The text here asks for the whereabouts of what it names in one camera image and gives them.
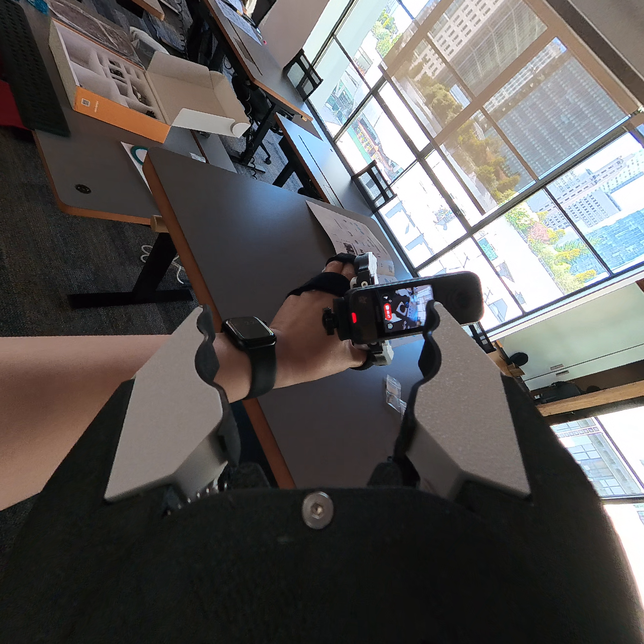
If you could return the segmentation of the black smartwatch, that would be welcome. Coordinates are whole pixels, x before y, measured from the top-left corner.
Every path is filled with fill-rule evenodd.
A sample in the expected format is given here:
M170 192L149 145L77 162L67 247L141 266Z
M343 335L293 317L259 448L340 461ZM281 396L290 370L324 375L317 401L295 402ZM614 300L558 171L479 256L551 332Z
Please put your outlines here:
M277 374L276 334L261 319L249 316L224 320L221 332L246 353L251 363L251 387L246 399L271 391Z

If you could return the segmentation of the dark grey desk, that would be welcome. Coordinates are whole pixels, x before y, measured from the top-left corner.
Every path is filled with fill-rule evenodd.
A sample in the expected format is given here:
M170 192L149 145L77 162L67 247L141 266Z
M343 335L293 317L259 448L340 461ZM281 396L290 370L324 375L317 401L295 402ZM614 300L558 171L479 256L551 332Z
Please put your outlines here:
M149 187L199 303L220 318L270 322L285 295L322 271L334 247L307 199L163 148L149 149ZM279 487L364 487L393 451L400 415L385 403L391 374L407 399L423 343L395 347L392 364L246 401Z

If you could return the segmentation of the light grey desk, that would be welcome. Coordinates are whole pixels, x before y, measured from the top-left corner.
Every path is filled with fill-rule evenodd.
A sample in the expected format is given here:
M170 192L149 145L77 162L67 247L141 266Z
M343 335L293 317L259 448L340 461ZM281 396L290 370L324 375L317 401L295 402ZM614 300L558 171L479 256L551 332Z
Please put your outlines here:
M172 127L160 144L71 109L48 44L49 19L26 1L20 5L70 130L69 137L34 132L52 191L63 212L144 225L158 214L156 202L122 142L145 148L159 146L189 160L191 154L201 155L212 165L236 170L217 135L205 138L188 129ZM92 193L80 194L75 189L77 183L87 185Z

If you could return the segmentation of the person's left hand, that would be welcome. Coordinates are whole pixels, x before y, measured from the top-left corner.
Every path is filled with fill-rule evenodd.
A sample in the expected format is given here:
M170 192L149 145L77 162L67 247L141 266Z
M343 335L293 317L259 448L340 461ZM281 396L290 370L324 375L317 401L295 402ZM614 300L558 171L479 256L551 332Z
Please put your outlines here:
M327 261L324 272L291 291L278 310L270 324L277 336L275 388L361 368L366 361L364 350L328 335L322 324L323 311L350 288L354 259L338 254Z

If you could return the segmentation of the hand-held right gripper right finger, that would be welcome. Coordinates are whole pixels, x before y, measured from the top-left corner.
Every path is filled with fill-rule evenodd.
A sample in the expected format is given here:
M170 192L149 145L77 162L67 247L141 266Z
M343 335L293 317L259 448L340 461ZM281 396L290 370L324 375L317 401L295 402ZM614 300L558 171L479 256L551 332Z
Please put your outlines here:
M530 494L502 374L440 303L428 305L418 366L394 448L417 487L453 500L466 482Z

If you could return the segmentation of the black perforated panel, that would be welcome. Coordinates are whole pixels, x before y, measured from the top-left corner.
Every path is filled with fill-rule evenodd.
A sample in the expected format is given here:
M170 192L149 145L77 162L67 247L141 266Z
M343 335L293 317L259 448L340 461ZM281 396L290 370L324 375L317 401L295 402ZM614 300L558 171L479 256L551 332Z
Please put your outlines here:
M61 137L70 130L22 7L1 2L1 56L23 125Z

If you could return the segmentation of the open cardboard box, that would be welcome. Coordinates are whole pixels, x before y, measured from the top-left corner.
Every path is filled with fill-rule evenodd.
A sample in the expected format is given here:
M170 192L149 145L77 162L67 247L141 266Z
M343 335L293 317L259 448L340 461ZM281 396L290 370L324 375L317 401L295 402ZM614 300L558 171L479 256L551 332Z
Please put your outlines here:
M240 137L250 127L227 78L155 52L149 68L50 21L50 49L71 107L157 142L170 127Z

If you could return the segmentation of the black chair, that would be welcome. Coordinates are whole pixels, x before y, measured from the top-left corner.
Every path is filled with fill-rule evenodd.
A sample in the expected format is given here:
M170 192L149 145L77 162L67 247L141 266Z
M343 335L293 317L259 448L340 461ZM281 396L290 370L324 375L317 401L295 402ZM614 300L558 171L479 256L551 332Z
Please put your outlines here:
M307 100L323 82L303 49L296 53L283 71L303 100Z
M373 213L396 198L376 160L372 160L365 168L353 174L351 179Z

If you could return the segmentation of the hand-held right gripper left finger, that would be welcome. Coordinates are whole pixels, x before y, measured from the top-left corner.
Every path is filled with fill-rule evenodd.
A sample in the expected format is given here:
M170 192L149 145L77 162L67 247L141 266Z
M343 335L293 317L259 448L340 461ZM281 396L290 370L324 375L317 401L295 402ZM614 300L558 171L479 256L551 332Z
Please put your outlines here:
M237 425L214 383L214 338L212 312L199 306L135 375L106 501L170 484L194 502L238 465Z

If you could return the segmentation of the open instruction booklet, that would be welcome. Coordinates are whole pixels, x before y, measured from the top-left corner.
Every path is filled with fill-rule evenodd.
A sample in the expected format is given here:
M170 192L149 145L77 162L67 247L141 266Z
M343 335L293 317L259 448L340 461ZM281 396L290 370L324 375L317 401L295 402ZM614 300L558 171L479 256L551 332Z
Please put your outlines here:
M377 259L379 283L390 283L396 280L395 268L389 252L364 223L331 211L318 202L308 201L307 205L338 254L359 255L372 252Z

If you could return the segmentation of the wooden table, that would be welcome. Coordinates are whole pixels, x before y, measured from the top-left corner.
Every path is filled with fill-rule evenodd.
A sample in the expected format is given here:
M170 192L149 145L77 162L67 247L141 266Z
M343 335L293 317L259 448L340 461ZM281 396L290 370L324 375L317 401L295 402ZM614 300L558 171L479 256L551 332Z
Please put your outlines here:
M536 408L545 416L561 415L590 408L600 407L624 400L643 397L643 381L624 384L618 387L586 393L576 397L565 398L551 403L537 405Z

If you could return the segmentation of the grey desk with papers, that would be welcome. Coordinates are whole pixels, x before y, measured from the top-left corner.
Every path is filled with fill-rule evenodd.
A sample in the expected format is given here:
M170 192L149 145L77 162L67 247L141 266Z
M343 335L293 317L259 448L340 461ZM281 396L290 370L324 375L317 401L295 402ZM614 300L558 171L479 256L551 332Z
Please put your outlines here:
M259 45L232 23L216 1L201 1L199 10L213 28L236 73L260 88L268 100L290 115L313 117L293 84L265 45Z

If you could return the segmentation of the small bag of screws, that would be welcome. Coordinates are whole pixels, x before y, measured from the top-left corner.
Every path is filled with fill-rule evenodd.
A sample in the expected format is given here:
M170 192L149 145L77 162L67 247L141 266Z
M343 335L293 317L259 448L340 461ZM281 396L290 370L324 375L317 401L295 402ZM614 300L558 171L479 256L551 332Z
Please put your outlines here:
M387 375L384 382L386 404L403 417L407 409L407 404L401 397L402 388L400 382L391 375Z

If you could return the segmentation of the large window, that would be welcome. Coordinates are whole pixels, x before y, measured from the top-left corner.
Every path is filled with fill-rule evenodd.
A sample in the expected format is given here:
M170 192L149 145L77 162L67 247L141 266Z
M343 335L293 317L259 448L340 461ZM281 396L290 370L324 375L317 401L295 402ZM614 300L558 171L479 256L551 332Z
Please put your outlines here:
M330 1L312 106L412 272L496 331L643 266L643 109L544 1Z

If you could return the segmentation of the black desk leg frame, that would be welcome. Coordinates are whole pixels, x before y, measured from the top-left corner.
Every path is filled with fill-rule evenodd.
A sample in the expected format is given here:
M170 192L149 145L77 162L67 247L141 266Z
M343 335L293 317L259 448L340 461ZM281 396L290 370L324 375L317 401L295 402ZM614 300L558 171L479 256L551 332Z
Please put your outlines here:
M190 302L192 295L188 288L157 290L175 255L176 249L170 234L159 233L131 291L69 294L67 296L69 306L72 309L88 309L149 303Z

